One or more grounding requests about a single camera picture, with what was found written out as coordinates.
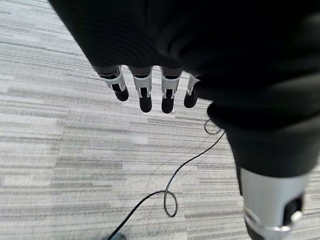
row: robotic hand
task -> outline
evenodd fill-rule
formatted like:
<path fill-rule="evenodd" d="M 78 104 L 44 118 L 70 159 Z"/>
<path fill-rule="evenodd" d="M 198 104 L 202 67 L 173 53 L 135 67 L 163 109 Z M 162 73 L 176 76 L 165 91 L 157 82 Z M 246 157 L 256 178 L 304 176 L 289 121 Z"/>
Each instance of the robotic hand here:
<path fill-rule="evenodd" d="M 180 77 L 165 69 L 191 73 L 184 105 L 213 102 L 207 112 L 230 143 L 250 237 L 288 235 L 320 150 L 318 0 L 49 2 L 119 100 L 128 98 L 120 65 L 131 66 L 144 112 L 151 72 L 134 68 L 162 66 L 165 113 Z"/>

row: striped carpet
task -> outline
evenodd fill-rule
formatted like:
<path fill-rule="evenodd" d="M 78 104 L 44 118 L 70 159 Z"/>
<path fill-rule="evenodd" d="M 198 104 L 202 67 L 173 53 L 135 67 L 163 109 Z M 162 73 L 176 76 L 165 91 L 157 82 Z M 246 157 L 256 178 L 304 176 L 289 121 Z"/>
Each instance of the striped carpet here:
<path fill-rule="evenodd" d="M 186 109 L 183 73 L 171 114 L 161 111 L 161 73 L 153 70 L 153 108 L 143 113 L 132 76 L 116 99 L 45 0 L 0 0 L 0 239 L 101 240 L 174 170 L 208 148 L 207 101 Z M 305 216 L 288 239 L 320 239 L 320 167 Z M 171 186 L 176 217 L 162 195 L 123 227 L 129 240 L 249 240 L 226 138 L 185 166 Z M 173 200 L 168 200 L 174 210 Z"/>

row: black sleeve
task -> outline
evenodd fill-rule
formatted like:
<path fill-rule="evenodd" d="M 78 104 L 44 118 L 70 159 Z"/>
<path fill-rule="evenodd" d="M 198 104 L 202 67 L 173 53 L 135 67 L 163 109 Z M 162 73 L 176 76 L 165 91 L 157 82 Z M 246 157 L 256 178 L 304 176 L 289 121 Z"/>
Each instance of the black sleeve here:
<path fill-rule="evenodd" d="M 320 149 L 320 1 L 50 0 L 93 65 L 181 66 L 235 162 L 290 177 Z"/>

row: black fingertip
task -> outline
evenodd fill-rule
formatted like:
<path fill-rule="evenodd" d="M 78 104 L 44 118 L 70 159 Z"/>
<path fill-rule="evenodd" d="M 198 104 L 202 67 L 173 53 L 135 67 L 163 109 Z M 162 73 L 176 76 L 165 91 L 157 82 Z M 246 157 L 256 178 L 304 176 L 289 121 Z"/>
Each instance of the black fingertip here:
<path fill-rule="evenodd" d="M 162 104 L 161 104 L 162 112 L 165 114 L 169 114 L 174 109 L 174 99 L 171 99 L 170 97 L 162 98 Z"/>
<path fill-rule="evenodd" d="M 124 91 L 115 92 L 115 96 L 117 99 L 119 99 L 122 102 L 127 101 L 129 98 L 129 92 L 128 92 L 127 87 L 125 87 Z"/>
<path fill-rule="evenodd" d="M 187 108 L 187 109 L 191 109 L 193 108 L 196 103 L 197 103 L 197 100 L 198 100 L 198 97 L 195 95 L 194 92 L 191 93 L 191 95 L 189 95 L 187 92 L 185 93 L 185 96 L 184 96 L 184 106 Z"/>
<path fill-rule="evenodd" d="M 139 102 L 140 102 L 140 109 L 144 113 L 148 113 L 152 109 L 152 100 L 151 96 L 150 97 L 139 97 Z"/>

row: black cable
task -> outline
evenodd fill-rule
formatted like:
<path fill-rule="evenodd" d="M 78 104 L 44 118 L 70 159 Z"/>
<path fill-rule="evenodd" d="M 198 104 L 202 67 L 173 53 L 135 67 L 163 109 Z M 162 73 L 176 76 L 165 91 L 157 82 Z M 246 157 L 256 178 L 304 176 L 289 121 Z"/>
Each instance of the black cable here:
<path fill-rule="evenodd" d="M 210 121 L 207 120 L 204 124 L 204 130 L 206 133 L 208 134 L 211 134 L 211 135 L 216 135 L 218 133 L 221 132 L 221 128 L 219 128 L 219 131 L 215 132 L 215 133 L 212 133 L 212 132 L 209 132 L 207 130 L 207 123 Z M 208 152 L 210 149 L 212 149 L 219 141 L 220 139 L 225 135 L 225 132 L 223 132 L 221 134 L 221 136 L 215 141 L 214 144 L 212 144 L 209 148 L 207 148 L 206 150 L 204 150 L 203 152 L 199 153 L 198 155 L 192 157 L 191 159 L 189 159 L 188 161 L 184 162 L 183 164 L 181 164 L 174 172 L 174 174 L 171 176 L 170 180 L 168 181 L 168 184 L 166 185 L 166 188 L 165 190 L 159 190 L 159 191 L 155 191 L 151 194 L 149 194 L 148 196 L 146 196 L 144 199 L 142 199 L 131 211 L 130 213 L 125 217 L 125 219 L 119 224 L 119 226 L 110 234 L 110 236 L 108 236 L 107 238 L 104 238 L 103 240 L 111 240 L 116 234 L 117 232 L 119 232 L 119 230 L 125 225 L 125 223 L 129 220 L 129 218 L 132 216 L 132 214 L 134 214 L 134 212 L 138 209 L 138 207 L 145 201 L 147 200 L 148 198 L 152 197 L 153 195 L 156 195 L 156 194 L 159 194 L 159 193 L 164 193 L 164 197 L 163 197 L 163 208 L 165 210 L 165 213 L 173 218 L 174 216 L 177 215 L 178 213 L 178 201 L 177 201 L 177 197 L 175 196 L 174 193 L 172 193 L 171 191 L 169 191 L 169 187 L 170 187 L 170 184 L 171 182 L 173 181 L 173 179 L 175 178 L 175 176 L 177 175 L 177 173 L 180 171 L 181 168 L 183 168 L 186 164 L 190 163 L 192 160 L 200 157 L 201 155 L 205 154 L 206 152 Z M 174 202 L 175 202 L 175 210 L 174 210 L 174 213 L 173 214 L 170 214 L 168 212 L 168 208 L 167 208 L 167 195 L 170 194 L 173 199 L 174 199 Z"/>
<path fill-rule="evenodd" d="M 221 128 L 218 127 L 217 125 L 215 125 L 215 126 L 218 128 L 216 132 L 209 132 L 209 131 L 207 130 L 207 124 L 208 124 L 208 122 L 209 122 L 210 120 L 211 120 L 211 119 L 209 118 L 209 119 L 205 122 L 205 124 L 204 124 L 204 130 L 205 130 L 205 132 L 206 132 L 207 134 L 210 134 L 210 135 L 216 135 L 216 134 L 220 133 L 220 132 L 221 132 Z"/>

